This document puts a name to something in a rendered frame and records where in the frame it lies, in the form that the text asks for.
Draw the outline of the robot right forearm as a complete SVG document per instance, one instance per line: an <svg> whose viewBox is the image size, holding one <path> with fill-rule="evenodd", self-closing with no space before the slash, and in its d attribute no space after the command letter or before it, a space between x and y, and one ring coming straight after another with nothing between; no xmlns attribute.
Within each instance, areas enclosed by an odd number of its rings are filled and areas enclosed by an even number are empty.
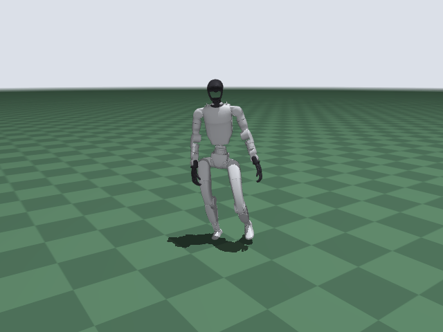
<svg viewBox="0 0 443 332"><path fill-rule="evenodd" d="M190 139L190 147L191 147L191 152L190 152L190 157L191 157L191 161L190 161L190 165L193 166L193 161L197 160L199 158L199 145L197 143L193 143L194 140L194 135L191 135L191 139ZM199 161L198 161L199 164Z"/></svg>

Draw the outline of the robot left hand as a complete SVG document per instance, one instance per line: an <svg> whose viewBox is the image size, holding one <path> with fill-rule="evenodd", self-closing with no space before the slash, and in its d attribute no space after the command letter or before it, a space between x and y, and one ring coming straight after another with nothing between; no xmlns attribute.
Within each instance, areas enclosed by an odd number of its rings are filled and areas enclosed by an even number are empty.
<svg viewBox="0 0 443 332"><path fill-rule="evenodd" d="M259 160L257 160L257 158L255 157L255 156L252 156L252 161L253 161L253 164L256 166L256 169L257 169L257 174L256 174L256 176L258 176L259 175L259 179L256 181L257 183L259 183L261 180L262 180L262 168L261 168L261 166L260 166L260 164L259 164Z"/></svg>

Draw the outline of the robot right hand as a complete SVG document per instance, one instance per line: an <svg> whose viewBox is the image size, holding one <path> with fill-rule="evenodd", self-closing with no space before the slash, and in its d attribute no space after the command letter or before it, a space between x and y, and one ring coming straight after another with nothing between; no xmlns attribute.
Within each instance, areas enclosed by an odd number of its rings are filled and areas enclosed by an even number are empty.
<svg viewBox="0 0 443 332"><path fill-rule="evenodd" d="M193 166L190 166L190 167L192 168L192 171L191 171L192 182L193 182L195 185L201 185L201 183L199 183L198 180L197 180L197 178L198 178L199 180L201 180L201 178L200 178L200 177L198 176L198 174L197 174L198 161L197 161L197 160L194 160L194 161L193 161Z"/></svg>

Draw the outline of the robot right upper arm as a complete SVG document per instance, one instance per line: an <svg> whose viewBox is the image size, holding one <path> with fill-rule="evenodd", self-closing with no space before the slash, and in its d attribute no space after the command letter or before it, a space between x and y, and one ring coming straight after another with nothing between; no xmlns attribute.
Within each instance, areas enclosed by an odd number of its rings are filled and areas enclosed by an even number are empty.
<svg viewBox="0 0 443 332"><path fill-rule="evenodd" d="M201 142L201 135L199 134L200 128L201 128L201 118L204 116L204 107L196 109L193 113L193 120L192 120L192 134L194 135L193 142Z"/></svg>

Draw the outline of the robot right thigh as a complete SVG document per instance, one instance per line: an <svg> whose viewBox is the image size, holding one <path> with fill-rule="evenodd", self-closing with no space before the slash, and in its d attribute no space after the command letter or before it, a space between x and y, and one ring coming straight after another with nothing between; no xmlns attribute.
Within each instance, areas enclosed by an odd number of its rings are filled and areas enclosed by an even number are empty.
<svg viewBox="0 0 443 332"><path fill-rule="evenodd" d="M212 184L211 184L211 174L210 174L210 159L211 157L202 158L198 164L198 176L201 178L199 180L201 195L203 197L205 205L209 205L211 208L216 206L217 198L212 195Z"/></svg>

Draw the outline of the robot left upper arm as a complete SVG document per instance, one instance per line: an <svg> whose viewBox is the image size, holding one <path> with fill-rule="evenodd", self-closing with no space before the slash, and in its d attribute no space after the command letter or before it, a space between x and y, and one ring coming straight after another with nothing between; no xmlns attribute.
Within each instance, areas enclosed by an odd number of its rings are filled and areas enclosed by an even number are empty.
<svg viewBox="0 0 443 332"><path fill-rule="evenodd" d="M249 136L248 136L248 133L247 133L248 124L247 124L247 121L246 121L246 118L244 116L244 112L243 112L242 108L238 107L238 106L230 106L230 109L231 109L232 115L237 117L236 121L237 121L240 129L242 130L242 132L240 133L241 139L242 140L249 139Z"/></svg>

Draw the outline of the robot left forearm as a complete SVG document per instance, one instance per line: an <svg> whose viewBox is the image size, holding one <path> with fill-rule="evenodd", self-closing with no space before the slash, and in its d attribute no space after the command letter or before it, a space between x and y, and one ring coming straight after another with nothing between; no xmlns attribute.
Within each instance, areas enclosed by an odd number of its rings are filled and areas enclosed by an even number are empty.
<svg viewBox="0 0 443 332"><path fill-rule="evenodd" d="M248 150L248 154L249 156L252 158L252 156L255 156L257 158L257 160L259 160L258 156L257 156L257 151L254 145L254 140L253 137L251 135L251 132L249 130L247 130L248 136L249 136L249 140L246 140L245 145L247 147ZM252 161L252 159L251 159Z"/></svg>

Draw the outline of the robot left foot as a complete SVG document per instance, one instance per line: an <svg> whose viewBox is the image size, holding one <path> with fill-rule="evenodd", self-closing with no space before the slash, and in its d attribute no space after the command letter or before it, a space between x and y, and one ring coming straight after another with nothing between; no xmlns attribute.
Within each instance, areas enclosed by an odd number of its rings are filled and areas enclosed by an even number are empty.
<svg viewBox="0 0 443 332"><path fill-rule="evenodd" d="M249 220L250 221L250 220ZM252 239L254 237L253 224L250 221L250 225L245 226L244 235L246 239Z"/></svg>

